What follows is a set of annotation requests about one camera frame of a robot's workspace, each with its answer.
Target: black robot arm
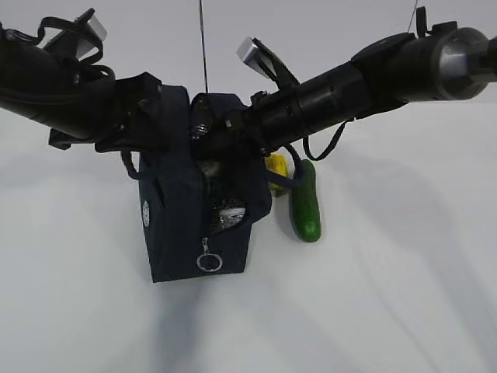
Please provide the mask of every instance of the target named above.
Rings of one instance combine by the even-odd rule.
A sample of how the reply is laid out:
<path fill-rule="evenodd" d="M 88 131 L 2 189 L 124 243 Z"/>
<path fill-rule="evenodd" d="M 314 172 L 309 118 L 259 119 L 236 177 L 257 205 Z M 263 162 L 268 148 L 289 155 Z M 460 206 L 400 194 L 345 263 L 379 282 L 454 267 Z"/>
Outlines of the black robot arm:
<path fill-rule="evenodd" d="M 268 155 L 344 121 L 415 101 L 470 99 L 497 81 L 497 38 L 488 40 L 456 22 L 428 31 L 424 8 L 417 10 L 417 29 L 417 38 L 414 33 L 387 37 L 302 84 L 263 44 L 248 40 L 239 51 L 242 60 L 280 90 L 259 92 L 247 110 L 227 114 L 199 141 L 197 157 Z"/>
<path fill-rule="evenodd" d="M 61 32 L 40 48 L 46 28 Z M 76 143 L 98 152 L 166 150 L 167 135 L 149 112 L 162 83 L 148 73 L 116 80 L 97 65 L 105 37 L 93 9 L 73 23 L 44 18 L 36 37 L 0 25 L 0 107 L 52 128 L 49 142 L 63 150 Z"/>

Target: green cucumber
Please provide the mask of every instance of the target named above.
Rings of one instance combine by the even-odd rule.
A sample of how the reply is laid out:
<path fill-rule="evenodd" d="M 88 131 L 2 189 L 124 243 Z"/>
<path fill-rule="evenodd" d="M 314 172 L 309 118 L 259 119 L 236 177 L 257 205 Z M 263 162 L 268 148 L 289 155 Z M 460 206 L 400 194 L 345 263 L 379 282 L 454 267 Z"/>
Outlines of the green cucumber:
<path fill-rule="evenodd" d="M 295 233 L 305 242 L 316 242 L 321 237 L 321 218 L 316 194 L 316 169 L 308 159 L 302 161 L 305 180 L 291 191 L 291 211 Z"/>

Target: yellow object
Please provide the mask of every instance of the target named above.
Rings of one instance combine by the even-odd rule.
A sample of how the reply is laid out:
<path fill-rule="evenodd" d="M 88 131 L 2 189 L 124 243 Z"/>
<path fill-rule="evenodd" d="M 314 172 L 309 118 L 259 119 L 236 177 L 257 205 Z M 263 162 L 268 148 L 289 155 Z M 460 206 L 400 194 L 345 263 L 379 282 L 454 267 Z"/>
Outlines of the yellow object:
<path fill-rule="evenodd" d="M 266 158 L 266 168 L 281 176 L 288 177 L 287 158 L 283 154 L 272 153 Z M 269 188 L 275 191 L 281 191 L 283 188 L 279 185 L 269 183 Z"/>

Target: white backdrop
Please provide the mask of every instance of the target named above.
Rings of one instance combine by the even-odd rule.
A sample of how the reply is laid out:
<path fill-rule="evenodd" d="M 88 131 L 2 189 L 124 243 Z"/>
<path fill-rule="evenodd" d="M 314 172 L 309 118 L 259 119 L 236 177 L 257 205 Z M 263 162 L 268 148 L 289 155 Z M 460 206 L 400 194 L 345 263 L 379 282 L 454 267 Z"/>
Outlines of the white backdrop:
<path fill-rule="evenodd" d="M 497 34 L 497 3 L 433 0 L 429 23 Z M 202 89 L 195 1 L 4 0 L 4 27 L 88 7 L 104 63 Z M 238 61 L 262 39 L 301 80 L 407 28 L 412 3 L 205 0 L 210 87 L 270 82 Z M 298 242 L 287 199 L 255 227 L 245 274 L 152 284 L 137 184 L 117 155 L 61 152 L 0 111 L 0 371 L 497 371 L 497 89 L 351 124 L 316 165 L 324 234 Z M 331 131 L 312 138 L 323 147 Z"/>

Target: navy fabric bag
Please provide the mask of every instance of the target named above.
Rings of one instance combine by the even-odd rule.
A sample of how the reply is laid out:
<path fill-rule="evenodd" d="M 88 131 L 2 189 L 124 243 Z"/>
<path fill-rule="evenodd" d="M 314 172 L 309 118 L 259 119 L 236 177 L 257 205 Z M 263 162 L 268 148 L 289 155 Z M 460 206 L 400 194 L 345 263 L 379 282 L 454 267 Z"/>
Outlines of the navy fabric bag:
<path fill-rule="evenodd" d="M 231 94 L 203 95 L 214 117 L 229 110 L 244 109 Z M 263 158 L 223 165 L 223 188 L 245 202 L 246 214 L 236 226 L 210 233 L 210 201 L 207 181 L 191 155 L 191 128 L 201 115 L 190 107 L 183 87 L 162 86 L 162 101 L 156 120 L 169 138 L 169 150 L 141 154 L 140 199 L 151 275 L 154 282 L 236 274 L 245 270 L 252 224 L 271 209 L 271 193 Z M 197 265 L 208 237 L 209 253 L 222 258 L 222 267 L 212 273 Z"/>

